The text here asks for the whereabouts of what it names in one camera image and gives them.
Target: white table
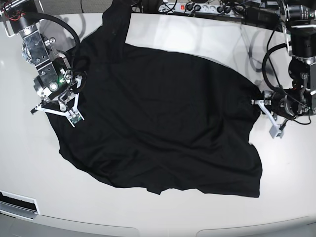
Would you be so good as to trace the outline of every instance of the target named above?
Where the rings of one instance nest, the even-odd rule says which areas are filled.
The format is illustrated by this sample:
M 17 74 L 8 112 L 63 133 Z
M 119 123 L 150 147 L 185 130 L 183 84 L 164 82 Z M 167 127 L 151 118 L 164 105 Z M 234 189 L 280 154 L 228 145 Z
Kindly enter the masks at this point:
M 81 39 L 102 23 L 101 14 L 61 18 Z M 48 37 L 57 39 L 60 49 L 71 47 L 73 42 L 71 39 L 65 42 L 66 32 L 58 26 L 43 22 L 41 29 Z M 126 42 L 211 58 L 263 89 L 266 87 L 261 83 L 261 73 L 254 66 L 261 67 L 270 34 L 268 30 L 236 23 L 133 14 Z M 276 34 L 271 46 L 281 42 L 283 35 Z M 268 133 L 271 126 L 268 119 L 260 118 L 254 125 L 250 142 L 257 148 L 263 165 L 259 198 L 174 189 L 159 196 L 143 188 L 113 188 L 64 160 L 58 153 L 58 140 L 46 115 L 41 112 L 31 115 L 30 109 L 40 101 L 33 89 L 37 73 L 22 59 L 21 43 L 19 36 L 7 38 L 0 25 L 0 190 L 36 198 L 41 214 L 56 218 L 39 216 L 35 222 L 59 227 L 57 218 L 60 218 L 132 227 L 142 237 L 193 237 L 197 233 L 202 237 L 230 233 L 236 236 L 287 223 L 316 221 L 315 119 L 310 126 L 288 123 L 284 138 L 275 140 Z M 276 67 L 281 82 L 290 85 L 287 74 L 290 58 L 285 50 L 276 52 L 273 58 L 279 61 Z M 274 222 L 281 223 L 262 225 Z M 230 229 L 255 225 L 262 226 Z

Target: black garment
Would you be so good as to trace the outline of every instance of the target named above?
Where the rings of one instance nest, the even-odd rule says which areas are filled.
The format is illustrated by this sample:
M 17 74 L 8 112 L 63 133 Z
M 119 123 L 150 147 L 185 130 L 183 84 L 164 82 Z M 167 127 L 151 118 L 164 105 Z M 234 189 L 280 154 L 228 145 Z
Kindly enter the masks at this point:
M 85 121 L 73 128 L 48 114 L 60 154 L 114 187 L 258 197 L 262 167 L 248 139 L 259 89 L 206 59 L 125 44 L 130 16 L 114 0 L 81 43 Z

